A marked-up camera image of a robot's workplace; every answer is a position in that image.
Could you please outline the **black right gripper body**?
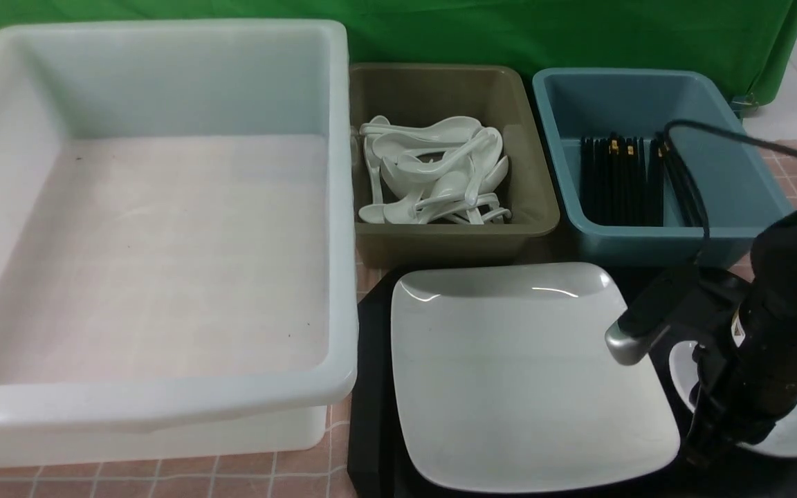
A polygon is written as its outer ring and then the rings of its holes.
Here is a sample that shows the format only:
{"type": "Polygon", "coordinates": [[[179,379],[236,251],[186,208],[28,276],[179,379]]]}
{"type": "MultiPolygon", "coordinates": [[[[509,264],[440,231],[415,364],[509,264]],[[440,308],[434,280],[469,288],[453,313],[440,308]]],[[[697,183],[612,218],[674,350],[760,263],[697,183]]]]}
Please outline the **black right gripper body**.
{"type": "Polygon", "coordinates": [[[693,353],[693,445],[763,441],[797,405],[797,212],[756,237],[753,281],[726,331],[693,353]]]}

